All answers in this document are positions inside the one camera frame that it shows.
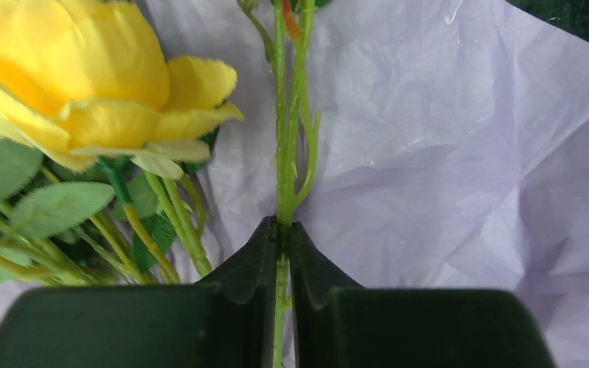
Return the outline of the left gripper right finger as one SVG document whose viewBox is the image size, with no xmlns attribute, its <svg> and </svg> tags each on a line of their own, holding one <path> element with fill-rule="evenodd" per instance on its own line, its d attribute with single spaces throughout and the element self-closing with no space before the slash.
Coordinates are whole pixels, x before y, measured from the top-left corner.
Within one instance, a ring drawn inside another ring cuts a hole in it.
<svg viewBox="0 0 589 368">
<path fill-rule="evenodd" d="M 553 367 L 534 318 L 507 291 L 367 288 L 289 232 L 299 367 Z"/>
</svg>

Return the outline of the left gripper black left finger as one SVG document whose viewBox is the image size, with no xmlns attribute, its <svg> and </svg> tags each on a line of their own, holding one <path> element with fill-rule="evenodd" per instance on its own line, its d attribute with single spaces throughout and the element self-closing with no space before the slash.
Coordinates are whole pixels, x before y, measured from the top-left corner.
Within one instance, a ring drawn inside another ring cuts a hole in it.
<svg viewBox="0 0 589 368">
<path fill-rule="evenodd" d="M 277 222 L 194 284 L 43 287 L 0 323 L 0 367 L 270 367 Z"/>
</svg>

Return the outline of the pink rose flower stem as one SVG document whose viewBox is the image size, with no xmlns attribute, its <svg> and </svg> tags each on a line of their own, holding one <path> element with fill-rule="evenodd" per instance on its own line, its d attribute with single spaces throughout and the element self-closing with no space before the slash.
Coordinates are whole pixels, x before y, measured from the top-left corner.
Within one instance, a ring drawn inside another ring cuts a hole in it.
<svg viewBox="0 0 589 368">
<path fill-rule="evenodd" d="M 253 15 L 257 1 L 240 1 L 240 9 L 255 26 L 275 83 L 276 162 L 276 289 L 272 365 L 283 362 L 287 295 L 288 236 L 295 210 L 310 194 L 318 170 L 321 111 L 311 109 L 308 93 L 308 52 L 317 12 L 327 1 L 273 1 L 274 33 Z"/>
</svg>

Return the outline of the purple pink wrapping paper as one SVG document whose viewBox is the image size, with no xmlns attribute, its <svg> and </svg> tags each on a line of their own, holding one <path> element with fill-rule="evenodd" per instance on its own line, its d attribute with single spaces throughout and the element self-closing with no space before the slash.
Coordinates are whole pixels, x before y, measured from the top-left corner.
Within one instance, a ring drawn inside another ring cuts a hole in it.
<svg viewBox="0 0 589 368">
<path fill-rule="evenodd" d="M 132 2 L 167 58 L 237 74 L 242 119 L 188 171 L 212 272 L 276 219 L 271 66 L 240 1 Z M 307 62 L 318 170 L 293 224 L 366 288 L 507 291 L 553 367 L 589 367 L 589 1 L 327 2 Z M 208 275 L 180 240 L 168 257 L 178 285 Z M 39 288 L 155 284 L 15 278 L 0 323 Z"/>
</svg>

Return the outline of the pink paper flower bouquet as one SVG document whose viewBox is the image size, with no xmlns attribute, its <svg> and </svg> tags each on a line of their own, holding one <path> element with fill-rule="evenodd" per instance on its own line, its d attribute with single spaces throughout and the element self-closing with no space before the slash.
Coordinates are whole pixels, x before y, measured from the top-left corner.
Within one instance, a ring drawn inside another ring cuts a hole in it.
<svg viewBox="0 0 589 368">
<path fill-rule="evenodd" d="M 242 119 L 223 61 L 167 58 L 132 1 L 0 1 L 0 283 L 176 284 L 200 275 L 188 171 Z"/>
</svg>

